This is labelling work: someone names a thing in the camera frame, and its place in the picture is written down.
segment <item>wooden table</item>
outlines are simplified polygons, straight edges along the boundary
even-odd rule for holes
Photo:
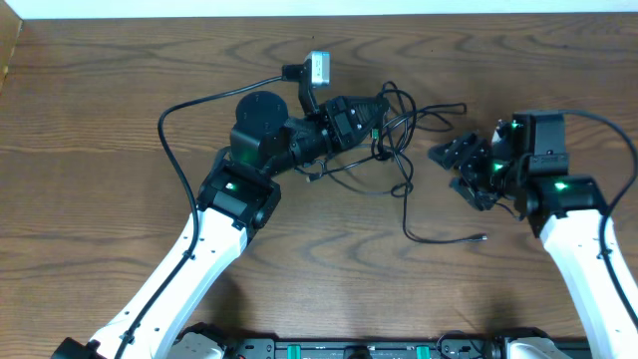
[[[422,106],[469,104],[456,132],[415,134],[409,222],[437,239],[486,231],[489,241],[415,244],[401,232],[400,200],[286,174],[270,222],[190,322],[280,337],[523,325],[582,336],[528,224],[471,209],[426,151],[534,108],[590,110],[637,139],[637,15],[28,21],[0,97],[0,356],[48,357],[66,336],[86,341],[172,246],[188,206],[157,137],[162,110],[276,76],[313,49],[333,60],[320,101],[372,96],[394,80]],[[294,84],[267,90],[300,114]],[[228,145],[237,101],[167,120],[195,188]],[[569,119],[567,132],[572,172],[596,176],[609,199],[629,174],[624,145],[587,120]],[[399,179],[393,164],[353,173],[369,188]],[[632,189],[614,216],[634,272],[637,199]]]

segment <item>wood grain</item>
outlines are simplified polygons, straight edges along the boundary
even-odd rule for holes
[[[30,21],[0,97],[0,356],[48,357],[66,336],[88,339],[172,246],[188,208],[157,138],[164,108],[275,76],[312,49],[333,59],[333,85],[320,101],[371,96],[394,80],[421,105],[469,104],[453,134],[415,135],[409,221],[438,239],[477,231],[490,239],[417,245],[401,233],[399,200],[286,174],[267,227],[191,322],[280,337],[434,337],[522,325],[582,336],[560,274],[527,224],[498,209],[473,211],[426,151],[533,108],[590,110],[638,139],[638,15]],[[268,90],[299,115],[293,85]],[[228,144],[238,100],[167,120],[193,186]],[[595,175],[611,197],[629,172],[619,139],[585,120],[569,119],[567,132],[572,172]],[[392,164],[353,174],[367,188],[399,177]],[[634,273],[637,199],[630,190],[614,216]]]

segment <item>white wall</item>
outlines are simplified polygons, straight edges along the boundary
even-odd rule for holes
[[[6,2],[23,19],[638,11],[638,0],[6,0]]]

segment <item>green light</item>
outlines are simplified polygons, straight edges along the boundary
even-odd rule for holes
[[[558,189],[558,190],[564,190],[564,189],[566,189],[567,187],[569,187],[569,185],[565,184],[564,182],[556,182],[556,183],[554,184],[554,186],[555,186],[555,187],[556,187],[556,189]]]

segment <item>green tape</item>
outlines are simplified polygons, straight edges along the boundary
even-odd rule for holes
[[[288,359],[301,359],[301,346],[288,345]]]
[[[418,346],[417,347],[417,359],[430,359],[430,347]]]

